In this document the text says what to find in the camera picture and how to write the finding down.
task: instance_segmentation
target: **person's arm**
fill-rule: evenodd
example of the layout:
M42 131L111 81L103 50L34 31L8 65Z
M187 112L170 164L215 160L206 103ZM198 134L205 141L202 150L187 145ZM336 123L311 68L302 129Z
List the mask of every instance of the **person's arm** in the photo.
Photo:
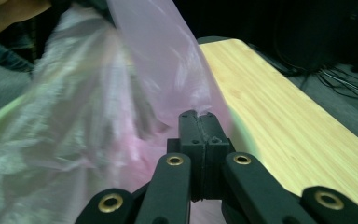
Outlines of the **person's arm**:
M49 0L0 0L0 33L14 22L31 19L49 7Z

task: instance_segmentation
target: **white plastic bag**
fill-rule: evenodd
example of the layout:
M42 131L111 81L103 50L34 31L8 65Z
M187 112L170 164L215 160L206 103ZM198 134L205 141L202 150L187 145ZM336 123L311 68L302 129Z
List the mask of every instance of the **white plastic bag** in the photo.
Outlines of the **white plastic bag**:
M229 130L227 107L173 3L110 3L122 33L73 6L11 111L0 137L0 223L74 223L99 191L140 188L167 138L178 137L184 111L213 112ZM136 17L141 7L146 18ZM191 220L221 223L220 213L219 202L197 203Z

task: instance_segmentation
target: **wooden table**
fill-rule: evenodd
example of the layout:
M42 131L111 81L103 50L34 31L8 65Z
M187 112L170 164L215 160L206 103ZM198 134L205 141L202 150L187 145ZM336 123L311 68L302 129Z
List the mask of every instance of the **wooden table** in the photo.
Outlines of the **wooden table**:
M200 46L261 161L288 190L326 186L358 203L358 138L240 40Z

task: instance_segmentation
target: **pink plastic bag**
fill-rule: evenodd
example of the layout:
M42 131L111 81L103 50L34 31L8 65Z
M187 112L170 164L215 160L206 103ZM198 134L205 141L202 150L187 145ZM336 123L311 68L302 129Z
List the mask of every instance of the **pink plastic bag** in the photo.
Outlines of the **pink plastic bag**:
M119 32L92 9L62 15L32 86L10 111L0 137L0 223L74 223L99 191L140 188L167 138L178 137L184 111L213 112L229 130L174 4L110 4ZM221 223L219 202L193 204L191 218Z

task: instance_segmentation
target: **plastic bag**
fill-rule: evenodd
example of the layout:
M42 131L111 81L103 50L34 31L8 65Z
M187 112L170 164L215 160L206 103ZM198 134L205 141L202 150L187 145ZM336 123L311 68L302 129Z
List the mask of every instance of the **plastic bag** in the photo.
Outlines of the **plastic bag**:
M140 188L167 138L178 137L184 111L211 111L229 130L224 100L174 4L110 4L122 33L73 6L10 111L16 116L0 136L0 223L74 223L101 190ZM193 204L191 218L221 223L219 202Z

